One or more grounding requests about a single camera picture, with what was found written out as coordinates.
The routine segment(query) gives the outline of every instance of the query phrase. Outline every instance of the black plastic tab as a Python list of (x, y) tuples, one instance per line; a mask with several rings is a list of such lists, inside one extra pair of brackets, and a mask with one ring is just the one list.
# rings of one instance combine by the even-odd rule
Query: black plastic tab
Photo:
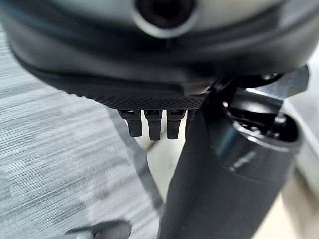
[(186, 110), (167, 110), (167, 137), (178, 139), (180, 122), (184, 118)]
[(127, 121), (131, 137), (142, 136), (141, 111), (118, 110), (120, 116)]
[(186, 137), (190, 130), (191, 124), (193, 123), (195, 119), (196, 112), (197, 110), (187, 110)]
[(163, 110), (144, 110), (145, 118), (148, 120), (150, 140), (160, 140), (161, 117)]
[(127, 239), (131, 234), (132, 226), (124, 220), (100, 222), (92, 226), (74, 228), (67, 231), (66, 235), (80, 232), (91, 232), (94, 239)]

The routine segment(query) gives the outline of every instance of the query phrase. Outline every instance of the black handle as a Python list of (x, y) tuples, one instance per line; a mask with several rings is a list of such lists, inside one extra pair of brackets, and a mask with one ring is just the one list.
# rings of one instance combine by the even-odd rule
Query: black handle
[(299, 138), (255, 135), (222, 111), (196, 115), (169, 187), (160, 239), (251, 238), (291, 171)]

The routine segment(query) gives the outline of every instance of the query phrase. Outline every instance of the gray carpet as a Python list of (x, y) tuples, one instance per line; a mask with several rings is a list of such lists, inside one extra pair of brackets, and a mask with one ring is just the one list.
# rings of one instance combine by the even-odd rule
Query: gray carpet
[(39, 239), (111, 219), (156, 237), (162, 200), (117, 111), (26, 73), (0, 30), (0, 238)]

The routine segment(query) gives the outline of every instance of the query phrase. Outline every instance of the black cylinder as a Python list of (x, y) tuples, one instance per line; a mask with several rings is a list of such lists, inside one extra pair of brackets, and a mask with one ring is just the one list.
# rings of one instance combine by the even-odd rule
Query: black cylinder
[(159, 238), (251, 238), (301, 145), (298, 126), (288, 119), (287, 140), (280, 141), (244, 129), (221, 106), (203, 108), (171, 181)]

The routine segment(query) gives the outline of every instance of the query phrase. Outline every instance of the textured grip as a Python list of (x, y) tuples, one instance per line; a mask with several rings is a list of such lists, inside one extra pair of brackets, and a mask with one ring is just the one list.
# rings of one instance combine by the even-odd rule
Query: textured grip
[(285, 176), (260, 180), (232, 172), (211, 144), (199, 112), (170, 184), (160, 239), (251, 238), (279, 193)]

